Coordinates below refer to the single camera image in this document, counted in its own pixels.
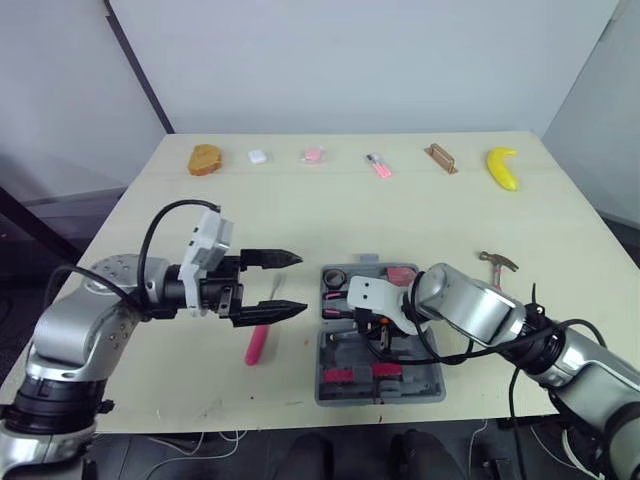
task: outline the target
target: hammer head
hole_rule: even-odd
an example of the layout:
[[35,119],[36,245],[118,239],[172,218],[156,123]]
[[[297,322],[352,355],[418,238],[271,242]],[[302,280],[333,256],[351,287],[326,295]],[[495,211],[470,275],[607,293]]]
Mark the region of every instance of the hammer head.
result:
[[491,262],[493,265],[500,267],[507,267],[509,270],[516,271],[518,270],[518,266],[509,260],[507,257],[503,257],[502,255],[498,255],[497,253],[488,253],[485,251],[480,252],[478,255],[480,260],[487,260]]

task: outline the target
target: hammer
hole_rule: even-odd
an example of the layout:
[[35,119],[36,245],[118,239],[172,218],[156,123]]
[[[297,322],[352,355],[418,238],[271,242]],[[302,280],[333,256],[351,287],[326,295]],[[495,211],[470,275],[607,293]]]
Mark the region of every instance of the hammer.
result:
[[500,274],[502,273],[502,267],[507,267],[512,271],[518,270],[518,266],[509,260],[507,257],[498,255],[497,253],[487,253],[485,251],[480,252],[478,255],[480,260],[488,260],[493,265],[493,286],[498,290],[502,290],[500,287]]

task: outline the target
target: pink object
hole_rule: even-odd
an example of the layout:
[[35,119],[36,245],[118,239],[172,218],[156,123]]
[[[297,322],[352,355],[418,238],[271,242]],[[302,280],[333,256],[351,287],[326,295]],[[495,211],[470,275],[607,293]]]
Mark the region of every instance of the pink object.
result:
[[380,178],[387,178],[392,175],[389,167],[384,164],[382,158],[380,158],[380,155],[378,155],[377,153],[369,153],[365,155],[365,158],[369,163],[371,163],[371,166]]
[[302,153],[302,161],[310,164],[321,163],[324,159],[324,148],[309,147]]
[[401,377],[402,366],[393,363],[374,363],[371,366],[374,377]]
[[398,287],[408,287],[416,275],[409,267],[387,267],[387,280]]
[[269,325],[258,325],[253,329],[251,340],[249,340],[249,346],[244,354],[244,363],[247,365],[255,365],[260,361],[260,355],[262,355],[262,347],[267,340],[269,334]]
[[324,383],[350,383],[353,382],[353,372],[350,368],[328,368],[322,372]]

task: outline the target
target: white wall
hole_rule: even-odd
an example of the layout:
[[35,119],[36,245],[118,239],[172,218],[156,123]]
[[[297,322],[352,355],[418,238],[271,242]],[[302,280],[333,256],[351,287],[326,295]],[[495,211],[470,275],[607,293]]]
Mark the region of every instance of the white wall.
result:
[[177,132],[533,130],[616,0],[112,0]]
[[105,15],[0,1],[0,185],[20,200],[126,186],[164,135]]
[[640,0],[598,42],[543,140],[597,209],[640,225]]

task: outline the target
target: pink eraser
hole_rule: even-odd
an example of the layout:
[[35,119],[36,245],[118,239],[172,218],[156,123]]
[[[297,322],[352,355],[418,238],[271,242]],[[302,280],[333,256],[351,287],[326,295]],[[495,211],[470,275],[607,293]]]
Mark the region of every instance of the pink eraser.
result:
[[303,152],[303,161],[307,163],[320,163],[324,157],[324,148],[322,147],[309,147]]
[[269,333],[269,325],[258,325],[253,329],[251,340],[249,340],[249,346],[244,354],[244,363],[247,365],[255,365],[260,360],[262,355],[262,347],[267,340]]

